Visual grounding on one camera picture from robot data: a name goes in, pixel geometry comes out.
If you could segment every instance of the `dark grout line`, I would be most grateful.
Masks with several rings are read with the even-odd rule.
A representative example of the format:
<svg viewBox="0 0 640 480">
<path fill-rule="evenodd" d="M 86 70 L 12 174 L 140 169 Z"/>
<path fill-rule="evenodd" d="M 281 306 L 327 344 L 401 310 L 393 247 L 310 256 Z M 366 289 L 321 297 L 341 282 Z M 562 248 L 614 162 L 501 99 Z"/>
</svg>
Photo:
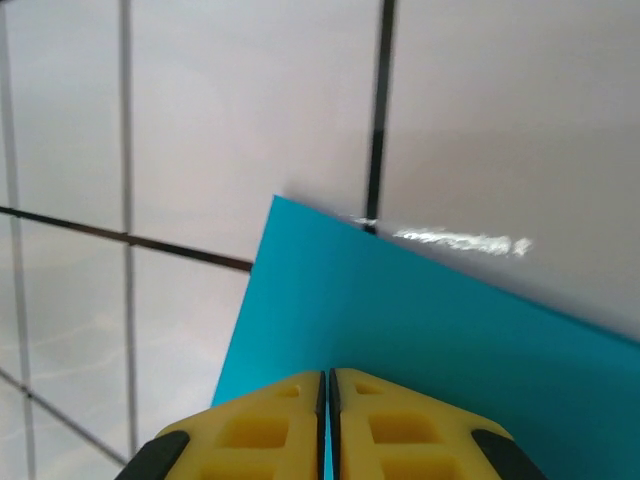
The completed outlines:
<svg viewBox="0 0 640 480">
<path fill-rule="evenodd" d="M 119 45 L 120 45 L 120 140 L 122 150 L 122 223 L 124 233 L 133 231 L 133 133 L 131 93 L 131 1 L 120 0 Z M 135 293 L 133 247 L 127 243 L 124 249 L 125 275 L 125 344 L 127 379 L 127 414 L 129 424 L 129 455 L 138 449 L 138 396 L 136 381 L 135 343 Z"/>
<path fill-rule="evenodd" d="M 13 376 L 9 372 L 0 369 L 0 378 L 17 390 L 22 390 L 22 384 L 20 383 L 20 381 L 16 378 L 13 378 Z"/>
<path fill-rule="evenodd" d="M 26 212 L 24 210 L 19 210 L 16 208 L 0 207 L 0 213 L 4 213 L 5 215 L 13 215 L 14 217 L 24 218 L 25 220 L 31 220 L 33 222 L 44 223 L 46 225 L 65 228 L 67 230 L 73 230 L 75 232 L 86 233 L 87 235 L 92 235 L 95 237 L 128 243 L 132 246 L 139 246 L 150 250 L 157 250 L 160 252 L 170 253 L 172 255 L 178 255 L 180 257 L 191 258 L 193 260 L 211 263 L 214 265 L 219 265 L 221 267 L 231 268 L 233 270 L 240 270 L 242 272 L 250 272 L 251 267 L 253 266 L 253 263 L 249 260 L 227 257 L 225 255 L 211 253 L 204 250 L 197 250 L 195 248 L 182 247 L 180 245 L 161 242 L 159 240 L 152 240 L 150 238 L 138 237 L 136 235 L 129 235 L 123 232 L 116 232 L 114 230 L 108 230 L 106 228 L 92 227 L 90 225 L 61 220 L 59 218 L 49 217 L 46 215 L 39 215 L 37 213 Z"/>
<path fill-rule="evenodd" d="M 116 461 L 120 465 L 124 466 L 127 464 L 127 460 L 122 457 L 119 453 L 115 452 L 111 447 L 102 443 L 99 439 L 97 439 L 92 433 L 88 432 L 84 427 L 82 427 L 79 423 L 75 422 L 56 407 L 51 405 L 44 397 L 41 397 L 39 394 L 35 393 L 31 390 L 27 385 L 21 383 L 19 380 L 13 378 L 8 372 L 0 368 L 0 379 L 6 381 L 16 390 L 21 392 L 24 397 L 28 400 L 28 408 L 25 410 L 25 416 L 28 413 L 29 421 L 28 427 L 33 430 L 33 412 L 31 411 L 31 402 L 36 403 L 39 407 L 46 410 L 50 415 L 54 416 L 58 421 L 63 423 L 65 426 L 69 427 L 69 429 L 73 430 L 76 434 L 81 436 L 84 440 L 91 443 L 98 450 L 103 452 L 112 460 Z"/>
<path fill-rule="evenodd" d="M 36 465 L 36 435 L 33 428 L 33 409 L 31 407 L 29 394 L 24 392 L 22 396 L 22 409 L 24 411 L 25 443 L 27 447 L 27 470 L 29 472 L 29 478 L 35 480 L 38 476 Z"/>
<path fill-rule="evenodd" d="M 35 392 L 33 392 L 33 391 L 29 390 L 29 389 L 27 389 L 26 394 L 27 394 L 27 397 L 30 400 L 32 400 L 33 402 L 35 402 L 39 407 L 41 407 L 43 410 L 46 410 L 47 413 L 49 413 L 50 415 L 55 417 L 57 420 L 59 420 L 65 426 L 69 427 L 77 435 L 82 437 L 83 440 L 85 440 L 86 442 L 92 444 L 94 447 L 96 447 L 98 450 L 100 450 L 106 456 L 108 456 L 109 458 L 111 458 L 112 460 L 114 460 L 115 462 L 117 462 L 118 464 L 120 464 L 122 466 L 127 464 L 127 460 L 123 456 L 121 456 L 119 453 L 117 453 L 114 450 L 112 450 L 111 447 L 109 447 L 109 446 L 105 445 L 104 443 L 102 443 L 98 438 L 93 436 L 92 433 L 89 433 L 89 431 L 85 430 L 85 428 L 82 427 L 79 423 L 77 423 L 74 420 L 72 420 L 71 418 L 67 417 L 64 413 L 62 413 L 56 407 L 51 405 L 43 397 L 41 397 L 40 395 L 38 395 L 37 393 L 35 393 Z"/>
<path fill-rule="evenodd" d="M 124 231 L 133 231 L 133 134 L 131 97 L 131 2 L 120 0 L 120 141 L 122 154 L 122 222 Z"/>
<path fill-rule="evenodd" d="M 393 24 L 395 0 L 382 0 L 378 43 L 378 63 L 376 66 L 376 90 L 373 113 L 373 133 L 371 137 L 371 157 L 369 181 L 367 184 L 367 220 L 377 220 L 382 182 L 384 138 L 390 90 L 392 67 Z M 375 227 L 365 226 L 365 231 L 375 233 Z"/>
<path fill-rule="evenodd" d="M 13 116 L 13 98 L 11 83 L 11 61 L 9 58 L 9 34 L 4 5 L 0 5 L 0 105 L 2 110 L 2 134 L 4 137 L 4 156 L 6 160 L 7 192 L 9 205 L 18 208 L 18 167 L 16 160 L 15 125 Z M 22 263 L 22 230 L 18 218 L 10 219 L 11 252 L 13 262 L 13 282 L 16 296 L 16 317 L 20 344 L 20 370 L 24 385 L 18 384 L 26 392 L 31 382 L 29 366 L 29 345 L 27 329 L 26 300 L 24 292 L 24 268 Z M 33 414 L 31 404 L 24 399 L 25 448 L 27 454 L 27 472 L 29 480 L 36 479 L 36 451 L 33 432 Z"/>
<path fill-rule="evenodd" d="M 127 245 L 124 251 L 125 275 L 125 342 L 127 365 L 127 413 L 129 415 L 129 454 L 133 457 L 138 450 L 138 384 L 135 342 L 135 295 L 133 247 Z"/>
</svg>

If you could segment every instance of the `white tile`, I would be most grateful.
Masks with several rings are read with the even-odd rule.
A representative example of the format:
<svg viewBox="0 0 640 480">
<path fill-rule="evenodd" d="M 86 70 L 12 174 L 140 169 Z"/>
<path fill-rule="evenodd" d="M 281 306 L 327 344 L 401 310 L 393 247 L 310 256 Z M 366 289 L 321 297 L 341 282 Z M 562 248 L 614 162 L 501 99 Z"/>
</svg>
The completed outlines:
<svg viewBox="0 0 640 480">
<path fill-rule="evenodd" d="M 32 403 L 38 480 L 111 480 L 122 467 Z"/>
<path fill-rule="evenodd" d="M 274 193 L 361 214 L 378 2 L 133 4 L 135 229 L 253 257 Z"/>
<path fill-rule="evenodd" d="M 640 338 L 639 21 L 634 2 L 400 2 L 383 220 L 527 237 L 500 269 Z"/>
<path fill-rule="evenodd" d="M 6 6 L 23 209 L 121 228 L 117 6 Z"/>
<path fill-rule="evenodd" d="M 0 214 L 0 368 L 22 379 L 20 341 L 13 280 L 13 248 L 8 216 Z"/>
<path fill-rule="evenodd" d="M 127 455 L 124 247 L 22 225 L 32 387 Z"/>
<path fill-rule="evenodd" d="M 140 444 L 209 407 L 249 276 L 135 250 Z"/>
<path fill-rule="evenodd" d="M 27 480 L 23 396 L 0 378 L 0 478 Z"/>
</svg>

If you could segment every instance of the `yellow tool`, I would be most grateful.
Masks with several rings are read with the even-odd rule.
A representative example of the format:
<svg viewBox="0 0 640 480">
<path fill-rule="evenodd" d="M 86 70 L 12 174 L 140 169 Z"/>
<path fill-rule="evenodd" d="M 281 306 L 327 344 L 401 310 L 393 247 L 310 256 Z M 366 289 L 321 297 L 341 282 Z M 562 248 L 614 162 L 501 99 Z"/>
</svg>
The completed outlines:
<svg viewBox="0 0 640 480">
<path fill-rule="evenodd" d="M 325 388 L 301 373 L 174 423 L 117 480 L 322 480 Z M 328 403 L 336 480 L 545 480 L 495 422 L 358 370 Z"/>
</svg>

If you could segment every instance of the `blue paper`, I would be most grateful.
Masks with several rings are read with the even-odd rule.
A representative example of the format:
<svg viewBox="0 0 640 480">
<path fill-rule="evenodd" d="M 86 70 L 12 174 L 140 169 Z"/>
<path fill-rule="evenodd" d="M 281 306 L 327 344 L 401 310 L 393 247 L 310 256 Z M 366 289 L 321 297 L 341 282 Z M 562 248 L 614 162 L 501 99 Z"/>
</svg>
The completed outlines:
<svg viewBox="0 0 640 480">
<path fill-rule="evenodd" d="M 497 421 L 550 480 L 640 478 L 639 345 L 275 198 L 214 404 L 331 367 Z"/>
</svg>

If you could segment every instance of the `tiled wall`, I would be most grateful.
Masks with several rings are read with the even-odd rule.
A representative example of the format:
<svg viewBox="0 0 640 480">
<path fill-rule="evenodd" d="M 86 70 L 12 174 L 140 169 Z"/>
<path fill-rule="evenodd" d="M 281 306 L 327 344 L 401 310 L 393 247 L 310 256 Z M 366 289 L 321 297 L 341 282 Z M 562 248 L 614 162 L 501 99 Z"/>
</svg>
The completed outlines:
<svg viewBox="0 0 640 480">
<path fill-rule="evenodd" d="M 529 238 L 455 258 L 640 338 L 639 25 L 593 0 L 2 2 L 0 478 L 115 477 L 208 405 L 273 193 Z"/>
</svg>

